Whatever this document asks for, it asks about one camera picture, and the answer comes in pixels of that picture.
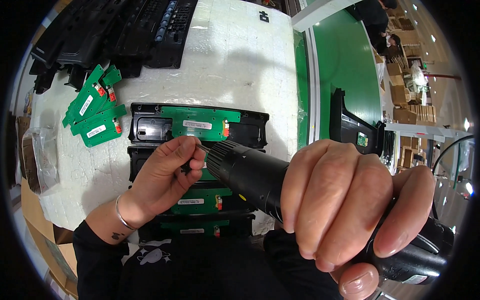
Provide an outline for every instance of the barcode label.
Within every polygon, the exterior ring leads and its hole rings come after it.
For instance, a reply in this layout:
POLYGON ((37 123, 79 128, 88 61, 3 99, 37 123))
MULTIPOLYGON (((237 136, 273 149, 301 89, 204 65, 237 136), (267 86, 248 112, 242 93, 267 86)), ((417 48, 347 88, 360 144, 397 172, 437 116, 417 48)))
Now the barcode label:
POLYGON ((183 233, 205 233, 205 229, 197 228, 197 229, 181 229, 180 234, 183 233))
POLYGON ((85 101, 84 105, 82 106, 82 109, 80 110, 80 115, 83 116, 84 113, 87 111, 88 106, 90 103, 92 103, 93 97, 92 95, 88 95, 87 100, 85 101))
POLYGON ((183 126, 202 129, 212 129, 212 123, 183 120, 183 126))
POLYGON ((105 127, 105 125, 100 125, 100 126, 98 126, 97 128, 93 128, 92 130, 90 130, 89 132, 87 132, 87 137, 88 137, 88 138, 91 138, 91 137, 94 136, 95 134, 99 134, 100 132, 105 131, 105 130, 107 130, 107 128, 105 127))
POLYGON ((425 275, 414 275, 409 279, 405 280, 404 283, 419 284, 427 278, 428 276, 425 276, 425 275))
POLYGON ((178 205, 185 205, 185 204, 203 204, 205 203, 204 199, 180 199, 177 204, 178 205))

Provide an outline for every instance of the person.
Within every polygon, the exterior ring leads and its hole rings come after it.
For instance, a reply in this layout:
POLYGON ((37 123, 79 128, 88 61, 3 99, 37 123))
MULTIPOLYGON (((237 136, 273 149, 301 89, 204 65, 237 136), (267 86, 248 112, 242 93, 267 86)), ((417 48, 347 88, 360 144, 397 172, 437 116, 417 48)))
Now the person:
POLYGON ((122 265, 124 239, 201 177, 205 152, 198 143, 181 136, 159 146, 132 188, 75 230, 80 300, 364 299, 375 291, 378 271, 349 261, 392 197, 397 203, 373 242, 378 257, 408 245, 430 212, 434 179, 427 167, 391 176, 378 156, 320 140, 293 156, 281 192, 283 228, 266 234, 264 251, 248 240, 189 234, 150 241, 122 265), (180 166, 191 158, 185 175, 180 166))
POLYGON ((355 12, 363 20, 370 41, 386 33, 388 27, 386 11, 396 7, 396 0, 362 0, 355 4, 355 12))
POLYGON ((386 56, 388 54, 387 49, 391 46, 400 48, 401 40, 395 34, 380 34, 376 41, 372 41, 374 44, 372 46, 377 50, 377 53, 381 56, 386 56))

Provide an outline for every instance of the electric screwdriver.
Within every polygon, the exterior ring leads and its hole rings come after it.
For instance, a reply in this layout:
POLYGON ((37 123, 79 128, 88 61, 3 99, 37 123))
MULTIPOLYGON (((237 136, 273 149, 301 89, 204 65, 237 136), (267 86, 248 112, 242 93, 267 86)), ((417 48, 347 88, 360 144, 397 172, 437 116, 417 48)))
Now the electric screwdriver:
MULTIPOLYGON (((211 149, 198 146, 208 153, 206 166, 210 174, 234 194, 282 222, 280 193, 288 162, 228 140, 216 143, 211 149)), ((403 250, 379 258, 373 253, 373 240, 394 204, 393 199, 366 246, 352 262, 373 264, 387 279, 429 284, 446 266, 453 247, 453 231, 429 217, 420 233, 403 250)))

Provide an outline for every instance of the wrist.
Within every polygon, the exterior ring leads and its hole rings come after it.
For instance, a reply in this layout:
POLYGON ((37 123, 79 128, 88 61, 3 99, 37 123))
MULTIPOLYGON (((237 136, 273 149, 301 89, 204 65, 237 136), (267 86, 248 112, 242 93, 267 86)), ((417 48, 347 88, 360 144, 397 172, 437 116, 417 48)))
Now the wrist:
POLYGON ((155 217, 135 199, 130 191, 120 196, 118 207, 122 219, 133 228, 139 228, 155 217))

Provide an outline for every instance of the hand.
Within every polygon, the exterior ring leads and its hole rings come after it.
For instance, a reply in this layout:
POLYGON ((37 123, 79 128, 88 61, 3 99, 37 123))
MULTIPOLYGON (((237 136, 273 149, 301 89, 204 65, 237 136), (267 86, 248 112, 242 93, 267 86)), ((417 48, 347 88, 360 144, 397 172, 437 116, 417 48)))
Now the hand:
POLYGON ((347 300, 371 295, 378 271, 349 261, 365 247, 393 196, 398 201, 373 242, 375 255, 407 246, 427 221, 434 179, 428 167, 391 176, 375 154, 353 144, 317 141, 299 150, 285 175, 281 209, 286 232, 296 233, 300 254, 330 272, 347 300))
POLYGON ((132 227, 140 227, 172 207, 202 176, 205 151, 200 140, 180 136, 159 146, 143 165, 132 188, 119 200, 119 210, 132 227), (185 175, 180 166, 190 158, 192 170, 185 175))

